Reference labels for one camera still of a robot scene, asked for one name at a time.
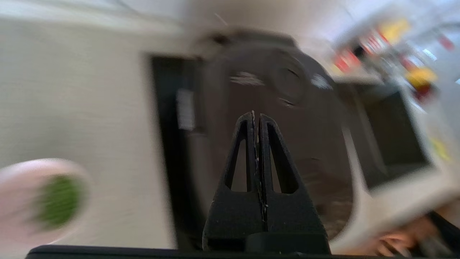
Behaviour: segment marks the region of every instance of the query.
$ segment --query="green dot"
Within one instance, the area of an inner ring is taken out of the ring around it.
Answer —
[[[53,176],[41,189],[36,220],[48,230],[64,226],[76,215],[82,196],[83,190],[77,180],[67,175]]]

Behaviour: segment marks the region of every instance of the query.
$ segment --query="clip jaw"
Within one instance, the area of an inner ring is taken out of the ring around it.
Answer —
[[[261,114],[236,122],[224,173],[203,230],[204,250],[330,254],[326,231],[276,122]],[[231,190],[241,141],[246,141],[246,192]],[[273,190],[270,151],[282,193]]]

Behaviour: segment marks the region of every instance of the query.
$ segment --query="red object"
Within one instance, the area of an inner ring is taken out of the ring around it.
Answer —
[[[452,51],[455,48],[455,46],[452,43],[452,41],[448,37],[446,37],[445,35],[442,35],[439,38],[439,42],[441,43],[441,45],[444,46],[444,48],[446,48],[449,51]]]
[[[361,64],[358,57],[349,49],[340,51],[334,60],[334,65],[340,69],[340,71],[347,73],[352,68],[357,67]]]
[[[407,71],[412,71],[415,68],[418,67],[423,67],[425,64],[417,58],[416,56],[412,54],[403,54],[399,56],[399,62],[401,62],[401,65],[407,70]]]
[[[414,97],[421,104],[430,101],[436,94],[436,88],[431,84],[418,87],[414,92]]]
[[[387,38],[375,29],[365,37],[361,37],[359,41],[369,55],[374,55],[389,45]]]

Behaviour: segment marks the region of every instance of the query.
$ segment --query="yellow object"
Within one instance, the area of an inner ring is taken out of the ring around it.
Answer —
[[[426,67],[414,68],[406,73],[405,77],[415,89],[437,80],[437,75]]]
[[[336,65],[332,66],[332,73],[337,74],[337,75],[343,74],[343,72],[340,70],[340,68],[338,68]]]
[[[436,154],[445,161],[450,161],[450,156],[447,152],[446,146],[444,143],[437,139],[431,139],[431,144],[434,147]]]
[[[411,25],[406,19],[397,20],[396,22],[382,24],[379,26],[379,32],[386,38],[388,43],[393,45],[397,43],[402,35],[410,30]]]

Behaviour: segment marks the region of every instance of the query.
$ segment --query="white label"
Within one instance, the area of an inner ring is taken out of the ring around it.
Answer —
[[[179,89],[177,92],[178,124],[179,129],[192,131],[195,128],[195,111],[193,92]]]
[[[236,76],[230,77],[230,82],[234,82],[241,85],[258,85],[264,86],[264,82],[248,72],[238,72]]]
[[[319,89],[332,89],[332,86],[327,82],[327,80],[318,74],[313,76],[311,84]]]

